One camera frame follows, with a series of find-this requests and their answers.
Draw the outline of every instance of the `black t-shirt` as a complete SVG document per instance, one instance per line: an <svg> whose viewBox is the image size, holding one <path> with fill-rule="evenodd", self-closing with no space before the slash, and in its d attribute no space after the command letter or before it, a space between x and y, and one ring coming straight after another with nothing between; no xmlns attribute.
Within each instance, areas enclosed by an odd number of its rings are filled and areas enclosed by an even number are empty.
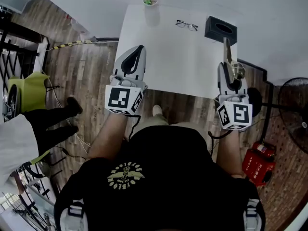
<svg viewBox="0 0 308 231"><path fill-rule="evenodd" d="M256 187L216 165L193 129L137 132L114 161L84 163L61 191L57 221L72 199L84 201L89 230L244 230Z"/></svg>

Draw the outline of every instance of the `white shirt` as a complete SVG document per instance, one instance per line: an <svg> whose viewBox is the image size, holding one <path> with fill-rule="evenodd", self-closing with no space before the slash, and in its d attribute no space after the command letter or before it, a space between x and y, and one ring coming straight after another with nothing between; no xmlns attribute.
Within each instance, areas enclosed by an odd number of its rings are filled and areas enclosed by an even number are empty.
<svg viewBox="0 0 308 231"><path fill-rule="evenodd" d="M1 192L19 194L15 179L10 174L38 155L32 126L24 115L0 124L0 195Z"/></svg>

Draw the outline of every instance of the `wooden floor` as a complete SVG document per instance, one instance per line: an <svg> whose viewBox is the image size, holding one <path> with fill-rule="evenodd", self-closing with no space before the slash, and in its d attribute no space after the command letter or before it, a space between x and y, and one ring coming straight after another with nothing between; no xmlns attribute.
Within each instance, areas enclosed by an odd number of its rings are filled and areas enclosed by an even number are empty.
<svg viewBox="0 0 308 231"><path fill-rule="evenodd" d="M13 21L48 36L51 46L79 39L78 33L71 28L69 20L66 19L66 13L48 0L34 0L24 14L15 14ZM71 123L79 127L78 136L89 144L94 140L108 116L108 111L104 109L104 90L105 85L109 84L116 49L117 43L108 43L65 47L48 53L46 73L50 75L53 85L61 86L55 92L62 105L65 105L66 98L72 95L83 107L83 113L72 118ZM268 85L262 81L262 72L247 66L246 78L248 86L259 89L264 97L263 101L267 102ZM139 113L142 115L141 122L152 115L154 104L161 105L170 124L189 121L198 124L205 134L208 131L211 131L213 135L219 134L220 123L214 109L214 100L147 90L142 105L139 107ZM57 107L52 92L48 93L47 107ZM240 134L242 155L248 148L251 148L255 141L259 140L265 112L266 108L262 108L260 114L254 118L253 124L255 125ZM134 122L136 120L130 118L127 135ZM206 142L210 149L211 140L208 135L206 135ZM61 146L66 148L70 154L78 156L86 156L88 149L88 146L82 144L77 136L69 138ZM214 150L214 160L217 148L218 146ZM63 156L59 148L54 148L52 160L56 161ZM53 167L54 172L62 170L55 177L59 189L65 185L72 174L78 171L83 162L81 158L67 157ZM270 204L265 203L265 206L270 209ZM267 230L276 230L278 226L279 224L270 225Z"/></svg>

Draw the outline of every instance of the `fire extinguisher box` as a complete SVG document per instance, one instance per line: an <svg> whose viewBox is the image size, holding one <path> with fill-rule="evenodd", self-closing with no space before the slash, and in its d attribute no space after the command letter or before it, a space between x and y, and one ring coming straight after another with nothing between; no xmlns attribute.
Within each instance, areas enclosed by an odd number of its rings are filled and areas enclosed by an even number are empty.
<svg viewBox="0 0 308 231"><path fill-rule="evenodd" d="M275 162L261 157L256 151L248 150L242 168L256 186L262 186L270 180L275 165Z"/></svg>

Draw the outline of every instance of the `black and white square pattern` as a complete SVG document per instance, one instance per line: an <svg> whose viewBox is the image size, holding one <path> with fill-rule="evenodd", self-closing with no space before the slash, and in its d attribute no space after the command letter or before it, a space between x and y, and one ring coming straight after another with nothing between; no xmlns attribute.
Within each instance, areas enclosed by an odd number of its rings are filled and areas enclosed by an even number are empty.
<svg viewBox="0 0 308 231"><path fill-rule="evenodd" d="M218 109L218 114L219 114L222 126L225 126L228 123L230 123L228 113L224 105Z"/></svg>
<svg viewBox="0 0 308 231"><path fill-rule="evenodd" d="M227 129L241 130L244 127L246 127L246 125L232 125L228 127Z"/></svg>
<svg viewBox="0 0 308 231"><path fill-rule="evenodd" d="M249 123L248 106L234 104L234 122Z"/></svg>
<svg viewBox="0 0 308 231"><path fill-rule="evenodd" d="M123 114L123 115L130 115L130 113L126 110L110 110L113 113Z"/></svg>
<svg viewBox="0 0 308 231"><path fill-rule="evenodd" d="M139 104L141 103L141 100L142 100L142 94L141 94L141 92L139 92L138 97L136 98L136 100L135 100L135 102L134 102L134 104L133 104L133 106L131 108L131 110L133 112L136 112Z"/></svg>
<svg viewBox="0 0 308 231"><path fill-rule="evenodd" d="M127 108L130 89L111 88L109 97L109 107Z"/></svg>

